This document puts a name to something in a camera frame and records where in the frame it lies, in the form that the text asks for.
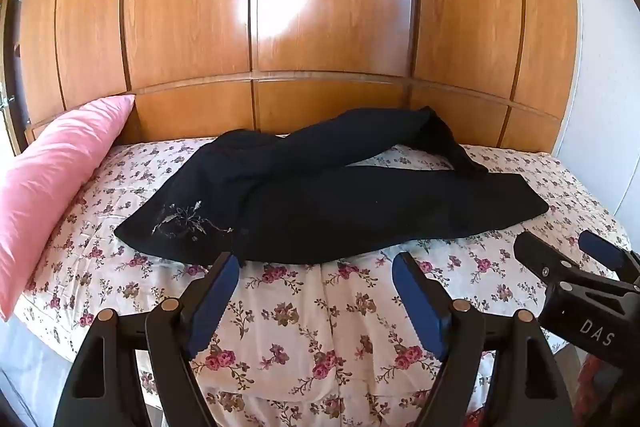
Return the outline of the black pants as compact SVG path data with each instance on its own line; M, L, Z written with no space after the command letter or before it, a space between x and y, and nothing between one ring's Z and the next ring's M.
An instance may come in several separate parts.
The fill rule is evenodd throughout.
M543 215L516 173L491 173L433 109L358 108L284 138L227 132L201 146L118 239L211 265L318 265L413 239L464 239Z

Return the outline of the red floral rug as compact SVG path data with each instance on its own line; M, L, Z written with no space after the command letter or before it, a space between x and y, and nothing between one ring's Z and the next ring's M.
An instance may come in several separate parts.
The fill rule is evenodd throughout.
M571 345L545 357L534 345L509 381L502 372L468 426L637 426L639 369L617 367Z

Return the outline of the floral bedspread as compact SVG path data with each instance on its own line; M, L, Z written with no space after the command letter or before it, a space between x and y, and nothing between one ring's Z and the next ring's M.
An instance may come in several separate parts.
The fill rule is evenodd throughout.
M76 196L43 251L14 317L73 361L96 314L152 310L205 273L142 255L114 230L202 145L186 139L114 147ZM604 277L578 248L591 230L631 247L611 213L549 154L465 146L491 172L519 173L549 204L522 225L456 241L417 241L314 267L247 263L217 332L192 361L225 426L409 426L439 363L420 346L390 276L409 251L427 277L483 312L538 314L544 285L517 262L529 230Z

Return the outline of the pink pillow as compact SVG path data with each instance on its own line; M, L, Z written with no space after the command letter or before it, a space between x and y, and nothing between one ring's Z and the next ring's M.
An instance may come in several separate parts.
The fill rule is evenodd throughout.
M134 96L89 102L55 118L1 166L1 318L9 320L47 241L99 167L134 108Z

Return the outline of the wooden wardrobe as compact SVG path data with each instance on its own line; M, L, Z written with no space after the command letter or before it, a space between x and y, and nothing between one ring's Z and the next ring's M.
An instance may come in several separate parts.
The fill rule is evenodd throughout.
M355 107L433 107L465 144L548 152L577 0L20 0L33 140L131 93L127 142L286 133Z

